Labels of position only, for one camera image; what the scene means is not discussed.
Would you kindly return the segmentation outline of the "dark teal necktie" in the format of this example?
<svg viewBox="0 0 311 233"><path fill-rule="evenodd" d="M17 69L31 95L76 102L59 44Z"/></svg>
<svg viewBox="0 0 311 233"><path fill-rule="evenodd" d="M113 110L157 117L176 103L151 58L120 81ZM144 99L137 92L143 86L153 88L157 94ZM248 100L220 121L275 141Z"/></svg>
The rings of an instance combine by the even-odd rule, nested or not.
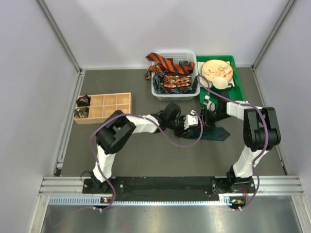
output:
<svg viewBox="0 0 311 233"><path fill-rule="evenodd" d="M200 136L201 129L196 127L185 133L182 137L184 139L197 140ZM204 127L201 140L208 141L225 141L231 134L223 127Z"/></svg>

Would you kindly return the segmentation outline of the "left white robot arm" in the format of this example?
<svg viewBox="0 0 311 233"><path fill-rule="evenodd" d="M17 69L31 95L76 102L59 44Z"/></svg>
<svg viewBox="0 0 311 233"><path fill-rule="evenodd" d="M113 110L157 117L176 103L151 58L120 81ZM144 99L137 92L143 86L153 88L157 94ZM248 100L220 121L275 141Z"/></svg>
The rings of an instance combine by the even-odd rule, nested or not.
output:
<svg viewBox="0 0 311 233"><path fill-rule="evenodd" d="M99 192L110 188L112 165L116 154L135 133L159 133L166 129L175 137L183 137L194 129L202 129L202 121L195 111L181 115L180 107L169 103L156 114L134 115L116 110L92 135L96 137L97 156L90 183Z"/></svg>

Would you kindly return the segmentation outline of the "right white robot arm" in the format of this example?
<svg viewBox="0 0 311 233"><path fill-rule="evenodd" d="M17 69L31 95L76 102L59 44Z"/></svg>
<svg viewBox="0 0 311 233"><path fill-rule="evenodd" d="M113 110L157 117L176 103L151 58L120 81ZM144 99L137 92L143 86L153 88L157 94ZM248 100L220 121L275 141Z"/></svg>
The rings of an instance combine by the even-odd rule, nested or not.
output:
<svg viewBox="0 0 311 233"><path fill-rule="evenodd" d="M254 184L252 176L261 158L281 141L281 134L273 107L256 107L245 101L218 100L218 105L206 101L201 109L201 118L211 132L215 123L235 117L243 121L244 148L237 162L226 173L226 178L214 178L215 193L241 193L250 191Z"/></svg>

